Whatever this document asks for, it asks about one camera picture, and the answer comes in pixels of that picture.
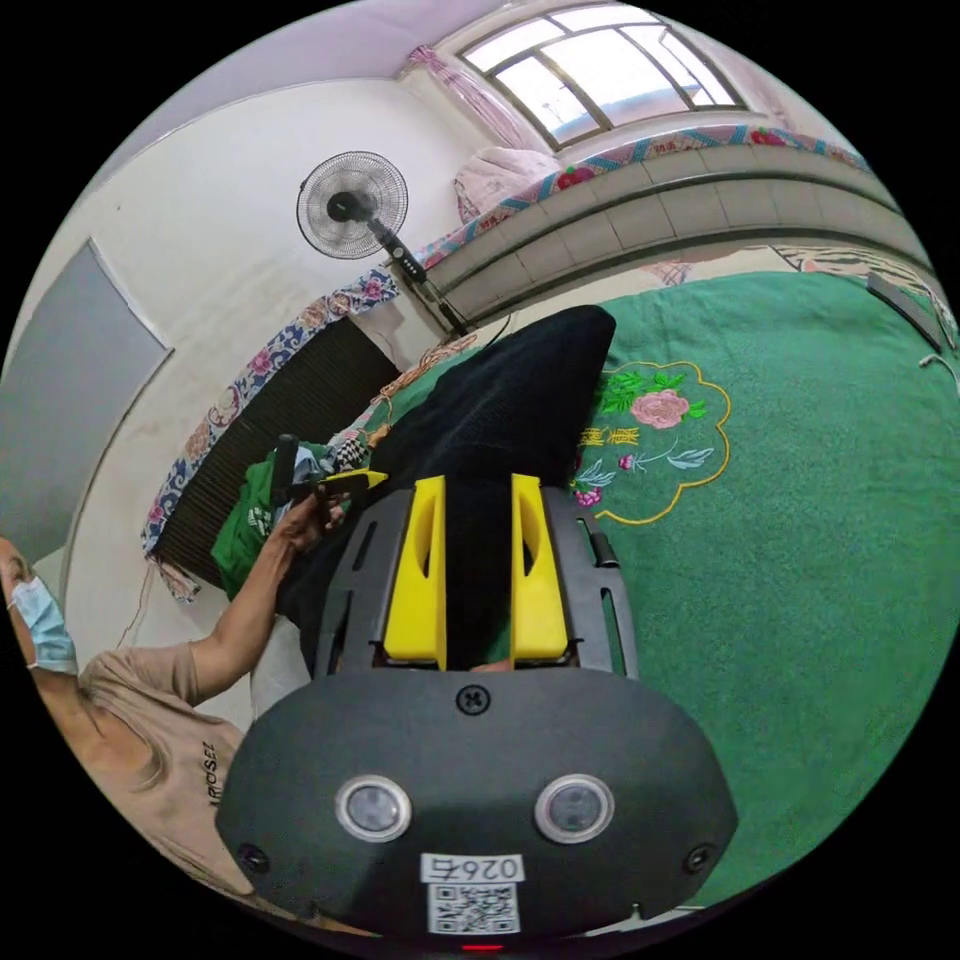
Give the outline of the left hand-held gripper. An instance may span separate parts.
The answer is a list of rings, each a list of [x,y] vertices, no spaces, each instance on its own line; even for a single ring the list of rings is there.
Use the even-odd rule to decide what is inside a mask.
[[[303,482],[291,492],[287,511],[288,534],[326,534],[345,517],[348,497],[357,497],[381,485],[388,475],[369,468],[323,478],[320,484]]]

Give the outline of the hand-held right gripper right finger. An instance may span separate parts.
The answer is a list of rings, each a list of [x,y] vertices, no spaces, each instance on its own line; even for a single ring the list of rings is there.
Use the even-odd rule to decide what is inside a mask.
[[[510,662],[515,669],[561,660],[569,639],[540,481],[511,476]]]

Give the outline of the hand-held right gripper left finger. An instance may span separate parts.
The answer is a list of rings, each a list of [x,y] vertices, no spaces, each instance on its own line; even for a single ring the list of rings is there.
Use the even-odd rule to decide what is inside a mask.
[[[399,552],[383,647],[392,662],[447,668],[446,481],[416,482]]]

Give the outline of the person's left hand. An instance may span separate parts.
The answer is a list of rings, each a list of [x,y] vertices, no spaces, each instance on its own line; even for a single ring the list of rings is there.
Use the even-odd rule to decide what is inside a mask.
[[[345,495],[329,496],[324,488],[310,493],[283,514],[268,542],[285,551],[308,552],[341,525],[346,503]]]

